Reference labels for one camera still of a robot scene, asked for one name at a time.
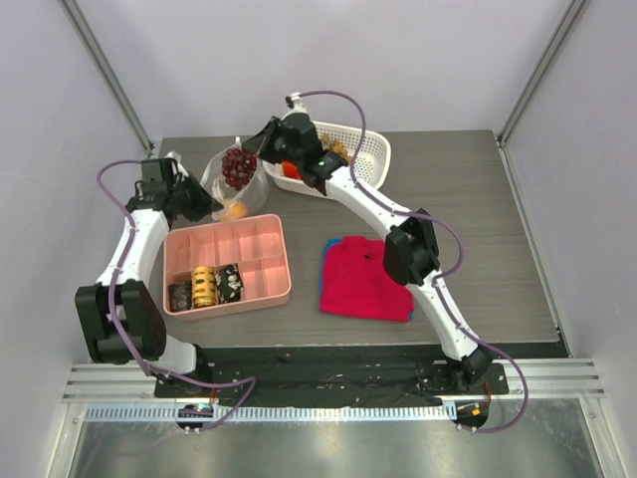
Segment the fake yellow grape bunch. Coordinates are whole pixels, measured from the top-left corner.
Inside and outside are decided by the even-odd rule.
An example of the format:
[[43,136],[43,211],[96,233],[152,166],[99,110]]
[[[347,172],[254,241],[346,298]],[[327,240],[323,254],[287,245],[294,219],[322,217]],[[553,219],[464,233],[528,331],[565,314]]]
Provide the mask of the fake yellow grape bunch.
[[332,138],[328,133],[324,133],[319,137],[319,140],[324,151],[334,152],[347,163],[351,163],[351,155],[347,147],[339,139]]

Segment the dark red fake grapes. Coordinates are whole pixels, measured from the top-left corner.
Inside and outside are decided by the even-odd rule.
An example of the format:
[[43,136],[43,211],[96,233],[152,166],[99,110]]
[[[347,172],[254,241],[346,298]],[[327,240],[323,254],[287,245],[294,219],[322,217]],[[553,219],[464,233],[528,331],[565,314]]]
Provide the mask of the dark red fake grapes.
[[236,191],[245,188],[257,170],[257,157],[241,148],[228,149],[222,158],[222,175]]

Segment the yellow fake fruit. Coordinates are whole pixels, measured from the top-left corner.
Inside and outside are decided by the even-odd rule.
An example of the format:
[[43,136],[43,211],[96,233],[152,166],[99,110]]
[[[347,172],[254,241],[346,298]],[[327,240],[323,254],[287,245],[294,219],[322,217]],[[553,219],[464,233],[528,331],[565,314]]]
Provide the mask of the yellow fake fruit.
[[240,200],[225,199],[224,208],[218,212],[220,222],[232,222],[249,215],[248,207]]

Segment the clear polka dot zip bag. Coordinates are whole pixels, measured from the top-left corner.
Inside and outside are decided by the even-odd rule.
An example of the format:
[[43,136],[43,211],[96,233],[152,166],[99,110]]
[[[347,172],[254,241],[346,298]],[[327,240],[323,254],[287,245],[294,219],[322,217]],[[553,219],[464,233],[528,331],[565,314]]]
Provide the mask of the clear polka dot zip bag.
[[243,149],[240,137],[210,159],[200,180],[222,205],[211,213],[214,222],[230,222],[255,215],[266,203],[269,184],[265,168],[255,154]]

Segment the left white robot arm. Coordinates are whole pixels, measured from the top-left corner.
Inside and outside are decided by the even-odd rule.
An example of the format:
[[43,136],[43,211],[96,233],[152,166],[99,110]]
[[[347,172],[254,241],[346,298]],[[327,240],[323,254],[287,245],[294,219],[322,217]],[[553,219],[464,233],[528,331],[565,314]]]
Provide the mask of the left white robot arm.
[[134,361],[148,376],[176,380],[189,396],[204,395],[212,373],[202,349],[172,337],[148,290],[159,250],[173,222],[196,222],[221,205],[174,157],[138,162],[141,177],[126,201],[97,184],[123,215],[113,255],[95,283],[77,289],[75,306],[92,361]]

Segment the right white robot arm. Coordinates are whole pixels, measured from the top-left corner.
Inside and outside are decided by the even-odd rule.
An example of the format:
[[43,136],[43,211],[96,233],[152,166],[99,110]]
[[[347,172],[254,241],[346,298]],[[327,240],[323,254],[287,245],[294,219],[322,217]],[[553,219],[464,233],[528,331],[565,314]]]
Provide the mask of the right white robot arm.
[[412,212],[357,178],[354,162],[325,149],[305,113],[271,118],[242,148],[270,163],[295,165],[303,182],[342,204],[383,240],[383,267],[406,287],[432,324],[449,364],[455,389],[470,393],[481,386],[493,356],[472,331],[444,281],[434,231],[442,222],[426,211]]

